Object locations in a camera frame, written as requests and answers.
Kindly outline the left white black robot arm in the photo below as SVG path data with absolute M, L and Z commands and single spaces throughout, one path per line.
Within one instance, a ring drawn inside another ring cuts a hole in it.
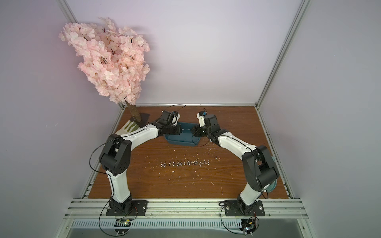
M 161 117 L 141 129 L 125 134 L 113 134 L 105 144 L 99 162 L 109 179 L 111 198 L 109 205 L 123 213 L 132 208 L 132 194 L 128 188 L 127 169 L 131 153 L 138 146 L 164 135 L 179 135 L 180 114 L 177 111 L 163 111 Z

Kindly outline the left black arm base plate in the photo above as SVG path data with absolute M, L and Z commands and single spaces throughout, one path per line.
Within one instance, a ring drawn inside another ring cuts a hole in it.
M 147 200 L 126 200 L 119 203 L 113 199 L 108 203 L 106 216 L 145 216 L 148 208 Z

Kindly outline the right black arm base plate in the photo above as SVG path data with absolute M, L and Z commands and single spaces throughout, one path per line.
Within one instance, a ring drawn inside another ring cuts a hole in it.
M 246 216 L 246 217 L 263 217 L 265 209 L 262 201 L 255 201 L 252 205 L 246 205 L 238 200 L 225 200 L 220 202 L 223 207 L 223 214 L 228 217 Z

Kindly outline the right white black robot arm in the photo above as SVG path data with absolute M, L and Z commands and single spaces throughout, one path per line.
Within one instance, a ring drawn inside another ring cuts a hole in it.
M 276 188 L 280 174 L 275 160 L 266 146 L 249 144 L 222 129 L 215 115 L 201 111 L 196 117 L 199 125 L 192 131 L 194 136 L 207 137 L 241 159 L 247 184 L 237 200 L 239 208 L 247 213 L 263 194 Z

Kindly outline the teal plastic storage box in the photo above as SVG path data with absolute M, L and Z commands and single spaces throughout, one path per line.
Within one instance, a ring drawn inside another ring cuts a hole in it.
M 197 124 L 179 122 L 177 125 L 180 125 L 181 133 L 179 135 L 165 135 L 165 139 L 173 145 L 189 146 L 195 147 L 198 146 L 201 137 L 195 136 L 193 133 L 197 129 Z

